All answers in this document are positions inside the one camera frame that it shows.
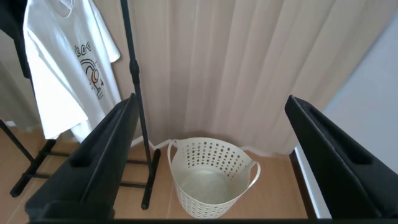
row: graphic print on shirt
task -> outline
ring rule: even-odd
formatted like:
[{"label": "graphic print on shirt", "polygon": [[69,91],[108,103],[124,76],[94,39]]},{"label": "graphic print on shirt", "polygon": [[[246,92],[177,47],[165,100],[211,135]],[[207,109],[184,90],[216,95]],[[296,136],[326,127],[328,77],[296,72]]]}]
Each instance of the graphic print on shirt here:
[{"label": "graphic print on shirt", "polygon": [[91,55],[88,53],[91,52],[91,50],[90,42],[87,42],[86,45],[82,44],[81,47],[75,46],[75,53],[77,57],[83,57],[83,59],[80,59],[80,64],[86,73],[88,81],[90,82],[90,87],[96,93],[97,99],[100,100],[104,96],[103,90],[101,88],[104,85],[104,81],[100,76],[97,61],[95,59],[93,60],[89,58]]}]

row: white plastic basket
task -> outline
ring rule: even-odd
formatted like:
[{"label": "white plastic basket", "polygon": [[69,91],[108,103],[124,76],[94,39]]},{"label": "white plastic basket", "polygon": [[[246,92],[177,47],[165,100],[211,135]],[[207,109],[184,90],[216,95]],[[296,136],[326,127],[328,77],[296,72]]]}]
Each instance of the white plastic basket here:
[{"label": "white plastic basket", "polygon": [[[170,149],[177,152],[170,158]],[[178,199],[194,218],[218,218],[245,193],[260,176],[261,168],[243,150],[211,138],[173,140],[167,149]],[[257,174],[250,181],[250,170]]]}]

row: white t-shirt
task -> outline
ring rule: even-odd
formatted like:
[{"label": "white t-shirt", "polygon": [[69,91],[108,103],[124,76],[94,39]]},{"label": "white t-shirt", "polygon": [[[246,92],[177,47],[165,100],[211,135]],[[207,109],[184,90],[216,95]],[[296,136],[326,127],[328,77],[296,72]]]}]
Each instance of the white t-shirt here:
[{"label": "white t-shirt", "polygon": [[84,138],[121,101],[120,57],[92,0],[28,0],[24,39],[44,136]]}]

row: black garment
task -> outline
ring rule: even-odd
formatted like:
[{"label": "black garment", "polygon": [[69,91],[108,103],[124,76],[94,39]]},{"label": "black garment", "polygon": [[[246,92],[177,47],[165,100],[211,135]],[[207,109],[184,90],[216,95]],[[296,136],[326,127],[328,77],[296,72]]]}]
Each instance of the black garment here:
[{"label": "black garment", "polygon": [[14,40],[25,78],[31,78],[27,63],[22,25],[27,0],[0,0],[0,29]]}]

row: wooden floor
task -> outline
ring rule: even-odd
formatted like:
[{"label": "wooden floor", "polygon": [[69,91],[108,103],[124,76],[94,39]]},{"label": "wooden floor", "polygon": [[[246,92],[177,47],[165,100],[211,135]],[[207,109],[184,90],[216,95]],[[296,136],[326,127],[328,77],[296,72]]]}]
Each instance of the wooden floor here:
[{"label": "wooden floor", "polygon": [[[21,133],[12,129],[21,143],[34,156],[44,145],[41,132]],[[77,143],[57,141],[53,151],[72,152]],[[172,175],[167,162],[166,148],[161,149],[159,168],[148,210],[141,210],[143,189],[120,187],[114,204],[115,218],[192,218],[178,202],[173,186]],[[261,165],[261,176],[221,218],[306,218],[305,208],[288,157],[249,156]],[[144,148],[138,145],[131,149],[130,159],[145,159]],[[65,160],[64,157],[48,156],[40,166],[40,171],[53,173]],[[24,211],[26,200],[45,182],[32,179],[23,193],[12,198],[9,191],[29,166],[27,159],[0,131],[0,223],[27,223]],[[146,166],[127,164],[123,181],[146,182]]]}]

